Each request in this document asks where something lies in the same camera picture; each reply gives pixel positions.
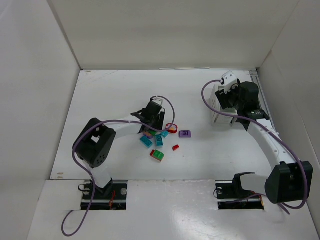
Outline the green stepped lego brick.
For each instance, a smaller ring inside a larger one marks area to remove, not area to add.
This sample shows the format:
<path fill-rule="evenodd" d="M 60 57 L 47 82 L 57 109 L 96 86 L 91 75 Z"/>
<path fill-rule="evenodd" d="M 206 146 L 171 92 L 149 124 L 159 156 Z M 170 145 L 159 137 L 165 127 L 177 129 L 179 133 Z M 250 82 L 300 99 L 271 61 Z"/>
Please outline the green stepped lego brick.
<path fill-rule="evenodd" d="M 151 129 L 149 129 L 147 132 L 152 136 L 155 136 L 158 133 L 157 131 Z"/>

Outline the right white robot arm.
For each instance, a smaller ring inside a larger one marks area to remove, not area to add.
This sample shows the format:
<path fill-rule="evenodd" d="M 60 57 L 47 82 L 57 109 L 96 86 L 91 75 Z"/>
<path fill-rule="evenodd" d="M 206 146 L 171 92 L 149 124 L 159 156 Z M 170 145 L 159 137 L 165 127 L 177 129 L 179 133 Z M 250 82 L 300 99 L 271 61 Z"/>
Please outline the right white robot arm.
<path fill-rule="evenodd" d="M 273 203 L 307 202 L 310 195 L 313 166 L 300 161 L 278 137 L 268 114 L 259 103 L 259 87 L 253 82 L 238 79 L 215 93 L 222 109 L 235 109 L 237 122 L 256 140 L 265 154 L 272 172 L 264 190 Z"/>

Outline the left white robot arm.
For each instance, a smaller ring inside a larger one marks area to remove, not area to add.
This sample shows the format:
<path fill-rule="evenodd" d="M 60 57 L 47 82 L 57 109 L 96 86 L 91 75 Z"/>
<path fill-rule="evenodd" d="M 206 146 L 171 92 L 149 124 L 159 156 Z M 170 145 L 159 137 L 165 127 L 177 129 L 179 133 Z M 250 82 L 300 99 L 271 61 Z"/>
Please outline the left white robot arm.
<path fill-rule="evenodd" d="M 102 191 L 112 184 L 105 161 L 113 142 L 129 135 L 140 134 L 150 128 L 161 130 L 165 112 L 160 100 L 150 100 L 147 106 L 130 116 L 102 123 L 92 118 L 72 146 L 72 154 L 85 164 L 95 185 Z"/>

